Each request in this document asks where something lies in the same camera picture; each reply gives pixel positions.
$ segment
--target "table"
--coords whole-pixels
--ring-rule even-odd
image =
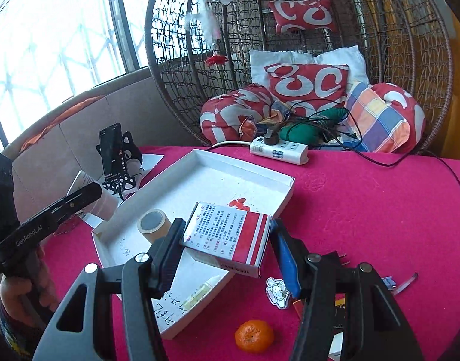
[[[145,182],[192,149],[142,148],[144,153],[164,155]],[[303,239],[310,251],[346,253],[352,267],[370,262],[381,276],[391,275],[397,283],[418,271],[418,281],[396,299],[425,359],[439,357],[460,328],[460,189],[442,163],[410,156],[396,167],[384,168],[355,153],[312,151],[308,164],[298,166],[252,155],[247,148],[215,152],[296,178],[293,197],[281,218],[291,235]],[[399,155],[371,157],[393,162]],[[460,179],[460,162],[447,162]],[[45,246],[60,297],[87,263],[99,262],[90,231],[82,222]],[[287,360],[299,320],[292,308],[278,310],[269,303],[264,289],[270,276],[281,278],[271,248],[261,279],[235,275],[175,339],[164,341],[170,361]],[[126,361],[121,303],[116,297],[113,310],[118,360]],[[263,319],[275,330],[275,344],[263,355],[244,353],[235,345],[235,330],[249,319]]]

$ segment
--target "human hand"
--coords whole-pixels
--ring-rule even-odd
[[[38,258],[43,259],[44,253],[41,247],[38,247],[37,253]],[[42,288],[39,303],[55,312],[59,302],[56,298],[54,282],[51,280],[48,266],[42,260],[40,261],[37,283]],[[0,283],[0,297],[6,312],[11,318],[27,326],[36,327],[36,323],[30,314],[25,311],[20,300],[20,296],[29,293],[31,287],[32,284],[29,279],[3,275]]]

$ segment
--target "pen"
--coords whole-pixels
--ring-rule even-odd
[[[415,281],[418,278],[418,273],[415,272],[412,277],[410,277],[407,281],[401,283],[399,286],[397,286],[393,291],[393,295],[398,295],[402,290],[404,290],[407,286],[409,286],[413,281]]]

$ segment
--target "rattan basket chair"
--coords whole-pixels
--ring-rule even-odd
[[[452,98],[452,54],[445,24],[433,0],[332,0],[338,32],[307,30],[276,34],[267,8],[272,0],[214,3],[223,39],[216,47],[228,57],[224,66],[204,65],[212,46],[199,23],[185,28],[196,0],[149,0],[145,46],[151,74],[173,115],[201,143],[200,109],[209,98],[251,82],[250,49],[302,51],[314,56],[358,45],[370,82],[390,82],[410,92],[425,112],[419,149],[439,131]]]

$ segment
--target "power strip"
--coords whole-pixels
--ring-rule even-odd
[[[266,145],[263,137],[258,137],[250,144],[250,153],[296,165],[308,162],[308,145],[284,140],[279,140],[276,145]]]

